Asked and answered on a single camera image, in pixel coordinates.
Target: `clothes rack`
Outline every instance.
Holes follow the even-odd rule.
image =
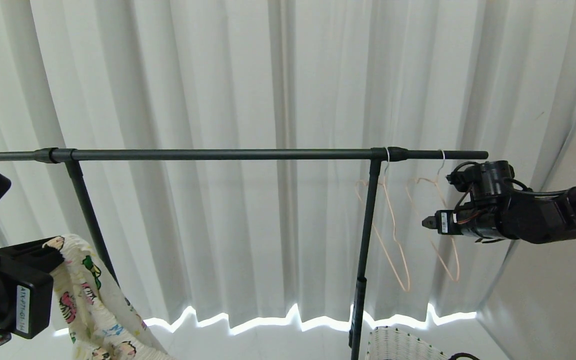
[[[95,209],[90,200],[80,162],[85,161],[130,161],[130,160],[370,160],[368,194],[365,202],[359,261],[354,290],[354,307],[350,323],[349,346],[350,359],[359,359],[362,322],[364,321],[364,300],[366,298],[366,265],[368,248],[377,199],[378,179],[382,162],[400,162],[408,159],[436,160],[484,160],[487,151],[462,150],[408,150],[389,146],[362,149],[218,149],[218,150],[78,150],[76,148],[42,148],[35,151],[0,152],[0,162],[35,161],[46,164],[65,164],[68,175],[77,195],[77,200],[86,220],[86,225],[98,252],[108,271],[117,280],[115,269],[103,233],[99,227]]]

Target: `white basket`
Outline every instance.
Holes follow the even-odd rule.
[[[396,327],[380,326],[370,333],[366,360],[446,360],[442,351]]]

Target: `label sticker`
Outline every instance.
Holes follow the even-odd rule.
[[[16,329],[28,334],[30,322],[30,289],[16,286]]]
[[[448,233],[448,214],[446,212],[441,213],[441,232]]]

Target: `cartoon print fabric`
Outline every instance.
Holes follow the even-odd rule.
[[[44,246],[64,259],[50,275],[70,330],[73,360],[174,360],[85,240],[67,234]]]

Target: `rack leg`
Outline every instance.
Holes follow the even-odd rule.
[[[364,300],[366,299],[366,264],[368,263],[368,246],[370,234],[373,230],[373,215],[375,214],[375,200],[379,173],[382,168],[381,160],[370,160],[370,178],[368,180],[368,196],[363,215],[363,231],[361,232],[361,248],[359,248],[359,265],[357,268],[357,283],[354,289],[354,307],[352,310],[352,323],[350,324],[349,346],[350,360],[359,360],[359,346],[361,345],[362,323],[364,321]]]
[[[117,281],[117,274],[115,274],[113,262],[110,260],[110,255],[106,248],[106,242],[101,233],[97,216],[95,215],[95,208],[92,206],[92,201],[90,201],[90,195],[86,188],[86,181],[84,181],[84,173],[80,166],[80,162],[70,160],[65,161],[64,164],[66,164],[66,169],[68,170],[68,175],[72,181],[72,186],[77,194],[79,206],[81,207],[81,211],[86,219],[86,225],[90,231],[90,237],[92,237],[94,248],[96,248],[99,258],[110,272],[110,275],[112,275],[114,280]]]

